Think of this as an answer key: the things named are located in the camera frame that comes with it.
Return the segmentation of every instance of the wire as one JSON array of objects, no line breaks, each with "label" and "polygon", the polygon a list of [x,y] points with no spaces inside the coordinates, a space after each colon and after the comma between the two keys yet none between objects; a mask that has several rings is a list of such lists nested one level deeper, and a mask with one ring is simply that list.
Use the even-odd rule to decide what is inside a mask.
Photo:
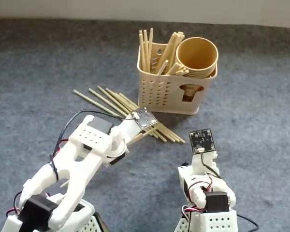
[{"label": "wire", "polygon": [[202,162],[203,166],[205,168],[207,168],[208,170],[210,170],[212,173],[214,173],[217,178],[221,179],[220,175],[217,172],[215,172],[215,170],[212,169],[210,166],[206,165],[204,163],[204,160],[203,159],[204,159],[204,155],[203,155],[203,152],[201,152],[201,162]]},{"label": "wire", "polygon": [[254,224],[255,225],[256,228],[251,229],[248,232],[258,231],[260,229],[259,225],[254,220],[252,220],[250,218],[247,218],[247,217],[245,217],[243,215],[240,215],[240,214],[237,214],[237,216],[240,217],[240,218],[242,218],[242,219],[245,219],[245,220],[249,221],[251,224]]},{"label": "wire", "polygon": [[122,119],[122,120],[135,120],[135,118],[124,118],[124,117],[120,117],[120,116],[114,116],[114,115],[111,115],[111,114],[108,114],[108,113],[104,113],[104,112],[101,112],[101,111],[97,111],[97,110],[80,110],[78,111],[77,113],[75,113],[70,119],[69,121],[66,123],[66,125],[64,125],[64,127],[62,128],[61,132],[60,132],[60,135],[57,139],[57,142],[56,142],[56,145],[55,145],[55,148],[54,148],[54,151],[53,151],[53,154],[52,155],[49,155],[49,158],[50,158],[50,162],[49,164],[51,165],[55,175],[56,175],[56,182],[59,181],[59,175],[58,175],[58,172],[57,172],[57,168],[55,166],[55,163],[54,163],[54,157],[56,156],[57,152],[58,152],[58,149],[59,149],[59,145],[61,143],[61,141],[63,140],[62,137],[64,135],[64,132],[67,130],[68,126],[71,124],[71,122],[81,113],[85,113],[85,112],[91,112],[91,113],[97,113],[97,114],[102,114],[102,115],[106,115],[106,116],[109,116],[109,117],[115,117],[115,118],[119,118],[119,119]]},{"label": "wire", "polygon": [[18,209],[17,209],[17,207],[16,207],[16,199],[17,199],[17,197],[18,197],[21,193],[22,193],[22,191],[18,192],[18,193],[14,196],[13,206],[14,206],[14,211],[15,211],[15,213],[16,213],[17,215],[19,215],[19,211],[18,211]]},{"label": "wire", "polygon": [[10,212],[15,212],[15,209],[12,208],[12,209],[9,209],[8,211],[6,211],[6,217],[8,217],[8,215],[9,215]]},{"label": "wire", "polygon": [[111,114],[108,114],[108,113],[105,113],[105,112],[101,112],[101,111],[97,111],[97,110],[80,110],[78,111],[77,113],[75,113],[70,119],[69,121],[66,123],[66,125],[62,128],[61,130],[61,133],[57,139],[57,143],[56,143],[56,146],[55,146],[55,149],[53,151],[53,156],[55,156],[57,150],[58,150],[58,147],[59,147],[59,144],[60,144],[60,141],[62,140],[62,137],[63,137],[63,134],[64,132],[66,131],[67,127],[71,124],[71,122],[81,113],[85,113],[85,112],[91,112],[91,113],[97,113],[97,114],[102,114],[102,115],[106,115],[106,116],[109,116],[109,117],[114,117],[114,118],[119,118],[119,119],[122,119],[122,120],[135,120],[135,118],[124,118],[124,117],[120,117],[120,116],[114,116],[114,115],[111,115]]}]

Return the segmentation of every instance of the cable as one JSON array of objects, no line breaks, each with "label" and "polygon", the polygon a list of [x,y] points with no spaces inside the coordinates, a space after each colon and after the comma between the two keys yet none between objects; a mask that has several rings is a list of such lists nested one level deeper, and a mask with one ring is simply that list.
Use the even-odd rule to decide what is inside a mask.
[{"label": "cable", "polygon": [[14,196],[14,202],[13,202],[13,206],[14,206],[14,211],[17,215],[19,215],[19,211],[18,209],[16,208],[16,199],[17,197],[22,193],[22,191],[18,192],[15,196]]},{"label": "cable", "polygon": [[70,125],[70,123],[81,113],[84,113],[84,112],[91,112],[91,113],[97,113],[97,114],[102,114],[102,115],[106,115],[106,116],[109,116],[109,117],[114,117],[114,118],[119,118],[119,119],[122,119],[122,120],[135,120],[134,118],[124,118],[124,117],[120,117],[120,116],[114,116],[114,115],[111,115],[111,114],[108,114],[108,113],[104,113],[104,112],[101,112],[101,111],[97,111],[97,110],[80,110],[78,111],[77,113],[75,113],[70,119],[69,121],[66,123],[66,125],[62,128],[61,130],[61,133],[57,139],[57,143],[56,143],[56,146],[55,146],[55,149],[53,151],[53,156],[56,154],[57,150],[58,150],[58,147],[59,147],[59,144],[60,144],[60,141],[63,137],[63,134],[64,132],[66,131],[67,127]]},{"label": "cable", "polygon": [[97,113],[97,114],[102,114],[102,115],[106,115],[106,116],[109,116],[109,117],[115,117],[115,118],[119,118],[119,119],[122,119],[122,120],[135,120],[135,118],[124,118],[124,117],[120,117],[120,116],[114,116],[114,115],[111,115],[111,114],[108,114],[108,113],[104,113],[104,112],[101,112],[101,111],[97,111],[97,110],[80,110],[78,111],[77,113],[75,113],[70,119],[69,121],[66,123],[66,125],[64,125],[64,127],[62,128],[61,132],[60,132],[60,135],[57,139],[57,142],[56,142],[56,146],[55,146],[55,149],[53,151],[53,154],[52,155],[49,155],[49,158],[50,158],[50,162],[49,164],[51,165],[51,167],[53,168],[53,171],[56,175],[56,181],[58,182],[59,181],[59,175],[58,175],[58,172],[57,172],[57,168],[55,167],[55,163],[54,163],[54,157],[56,155],[56,153],[58,152],[58,148],[59,148],[59,145],[62,141],[62,137],[64,135],[64,132],[67,130],[68,126],[71,124],[71,122],[81,113],[84,113],[84,112],[91,112],[91,113]]},{"label": "cable", "polygon": [[240,218],[242,218],[242,219],[245,219],[245,220],[249,221],[251,224],[254,224],[254,225],[255,225],[256,228],[251,229],[251,230],[249,230],[248,232],[258,231],[258,230],[260,229],[259,225],[258,225],[254,220],[249,219],[249,218],[247,218],[247,217],[245,217],[245,216],[242,216],[242,215],[240,215],[240,214],[237,214],[237,216],[240,217]]},{"label": "cable", "polygon": [[217,172],[215,172],[215,170],[212,169],[210,166],[206,165],[206,164],[204,163],[204,160],[203,160],[203,159],[204,159],[204,155],[203,155],[203,152],[201,152],[201,162],[202,162],[203,166],[204,166],[205,168],[207,168],[208,170],[210,170],[212,173],[214,173],[214,174],[216,175],[217,178],[221,179],[220,175],[219,175]]}]

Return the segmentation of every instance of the plastic utensil caddy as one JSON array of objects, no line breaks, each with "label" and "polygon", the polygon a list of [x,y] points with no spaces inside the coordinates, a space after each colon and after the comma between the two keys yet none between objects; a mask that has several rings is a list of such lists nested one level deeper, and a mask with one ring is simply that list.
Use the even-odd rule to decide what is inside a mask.
[{"label": "plastic utensil caddy", "polygon": [[[166,44],[152,43],[151,70],[162,55]],[[212,81],[217,76],[217,66],[212,74],[207,78],[192,78],[176,75],[156,75],[146,73],[141,70],[141,53],[139,49],[137,68],[139,71],[139,97],[140,107],[146,107],[153,112],[165,112],[175,114],[194,115],[199,111],[201,101]],[[197,91],[192,101],[183,101],[184,85],[199,85],[200,91]]]}]

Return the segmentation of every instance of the circuit board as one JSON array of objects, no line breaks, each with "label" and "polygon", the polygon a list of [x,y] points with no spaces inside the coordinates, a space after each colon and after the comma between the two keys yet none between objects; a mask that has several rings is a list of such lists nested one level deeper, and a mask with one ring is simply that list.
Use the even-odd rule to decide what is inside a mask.
[{"label": "circuit board", "polygon": [[200,154],[199,148],[204,148],[204,153],[209,151],[215,151],[215,144],[211,130],[196,130],[189,133],[189,139],[194,155]]}]

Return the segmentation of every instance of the beige plastic cup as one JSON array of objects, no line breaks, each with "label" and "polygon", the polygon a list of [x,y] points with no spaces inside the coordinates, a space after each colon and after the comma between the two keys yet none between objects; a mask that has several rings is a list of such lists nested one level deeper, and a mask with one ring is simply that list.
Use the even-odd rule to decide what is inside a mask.
[{"label": "beige plastic cup", "polygon": [[177,47],[176,61],[189,70],[188,76],[206,78],[216,67],[218,50],[211,41],[205,38],[188,38]]}]

